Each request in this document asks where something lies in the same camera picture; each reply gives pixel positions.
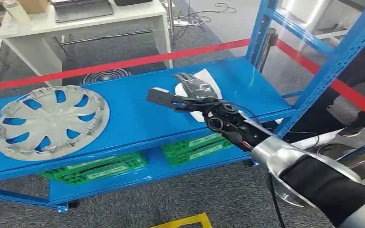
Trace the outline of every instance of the black shoe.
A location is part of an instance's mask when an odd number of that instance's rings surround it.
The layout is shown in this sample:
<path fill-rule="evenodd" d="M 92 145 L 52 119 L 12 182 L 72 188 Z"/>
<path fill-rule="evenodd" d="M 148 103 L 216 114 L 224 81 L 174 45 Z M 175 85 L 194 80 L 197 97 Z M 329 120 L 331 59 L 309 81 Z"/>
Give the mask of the black shoe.
<path fill-rule="evenodd" d="M 365 129 L 365 121 L 356 119 L 348 127 L 341 130 L 338 134 L 344 137 L 354 137 Z"/>

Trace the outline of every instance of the laptop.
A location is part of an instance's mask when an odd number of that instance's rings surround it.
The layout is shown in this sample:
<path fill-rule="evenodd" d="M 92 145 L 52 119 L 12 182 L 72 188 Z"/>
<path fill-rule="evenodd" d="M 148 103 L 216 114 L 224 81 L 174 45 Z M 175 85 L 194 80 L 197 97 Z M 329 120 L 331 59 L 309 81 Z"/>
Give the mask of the laptop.
<path fill-rule="evenodd" d="M 108 0 L 51 0 L 56 12 L 56 23 L 113 15 Z"/>

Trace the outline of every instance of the cardboard box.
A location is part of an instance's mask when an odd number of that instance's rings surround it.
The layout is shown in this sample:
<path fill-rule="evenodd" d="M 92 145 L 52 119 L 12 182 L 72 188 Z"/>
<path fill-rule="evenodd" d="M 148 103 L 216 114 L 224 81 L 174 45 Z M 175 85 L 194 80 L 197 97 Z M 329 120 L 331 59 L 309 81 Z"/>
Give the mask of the cardboard box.
<path fill-rule="evenodd" d="M 45 13 L 48 7 L 48 0 L 19 0 L 27 14 Z"/>

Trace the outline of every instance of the white paper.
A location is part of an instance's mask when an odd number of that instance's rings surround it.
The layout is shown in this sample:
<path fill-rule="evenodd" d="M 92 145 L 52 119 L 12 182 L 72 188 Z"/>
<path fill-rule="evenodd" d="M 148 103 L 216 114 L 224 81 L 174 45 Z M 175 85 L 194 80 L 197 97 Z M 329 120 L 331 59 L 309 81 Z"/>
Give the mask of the white paper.
<path fill-rule="evenodd" d="M 213 79 L 212 75 L 208 72 L 207 69 L 203 69 L 200 72 L 194 74 L 194 77 L 196 77 L 197 79 L 200 79 L 200 80 L 208 83 L 210 86 L 212 86 L 212 88 L 215 90 L 216 94 L 218 95 L 218 99 L 222 99 L 221 91 L 218 87 L 218 84 L 216 84 L 215 80 Z M 187 93 L 185 92 L 181 83 L 179 83 L 175 87 L 175 94 L 179 95 L 179 96 L 187 96 Z M 205 122 L 201 112 L 192 112 L 191 115 L 195 118 L 196 121 Z"/>

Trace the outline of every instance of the blue metal shelf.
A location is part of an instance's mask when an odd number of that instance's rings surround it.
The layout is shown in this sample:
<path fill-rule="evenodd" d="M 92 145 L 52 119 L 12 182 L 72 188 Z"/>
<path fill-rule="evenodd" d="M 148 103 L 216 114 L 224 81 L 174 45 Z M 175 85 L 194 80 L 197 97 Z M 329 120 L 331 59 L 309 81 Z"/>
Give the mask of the blue metal shelf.
<path fill-rule="evenodd" d="M 0 180 L 209 133 L 206 126 L 190 114 L 176 113 L 146 101 L 152 87 L 173 91 L 177 85 L 174 73 L 196 73 L 204 68 L 219 85 L 223 98 L 247 106 L 263 121 L 296 112 L 243 57 L 85 85 L 103 96 L 111 109 L 108 126 L 100 137 L 73 154 L 50 161 L 18 161 L 0 153 Z M 14 99 L 1 99 L 0 109 Z"/>
<path fill-rule="evenodd" d="M 181 167 L 171 168 L 167 164 L 158 146 L 210 132 L 204 123 L 196 122 L 190 114 L 175 113 L 146 101 L 146 93 L 152 87 L 174 91 L 177 85 L 177 80 L 173 78 L 174 73 L 196 73 L 204 68 L 208 69 L 219 85 L 224 99 L 250 108 L 262 121 L 284 118 L 275 131 L 277 136 L 283 137 L 365 46 L 365 10 L 339 46 L 332 50 L 279 15 L 275 11 L 277 4 L 278 0 L 261 1 L 245 57 L 84 85 L 102 95 L 111 108 L 108 126 L 100 137 L 85 148 L 59 159 L 42 162 L 18 161 L 0 153 L 0 180 L 137 150 L 145 150 L 149 161 L 146 168 L 77 187 L 51 181 L 49 199 L 0 190 L 0 200 L 63 212 L 68 209 L 67 201 L 248 159 L 249 156 L 240 150 L 230 148 Z M 327 57 L 326 63 L 316 76 L 298 93 L 299 98 L 293 106 L 253 66 L 258 66 L 265 46 L 266 32 L 272 20 Z M 0 109 L 14 99 L 16 97 L 1 99 Z"/>
<path fill-rule="evenodd" d="M 145 150 L 143 153 L 148 161 L 148 166 L 119 176 L 103 178 L 74 187 L 51 180 L 49 184 L 49 203 L 57 204 L 77 200 L 106 191 L 118 190 L 128 186 L 250 159 L 247 153 L 233 147 L 172 168 L 159 147 Z"/>

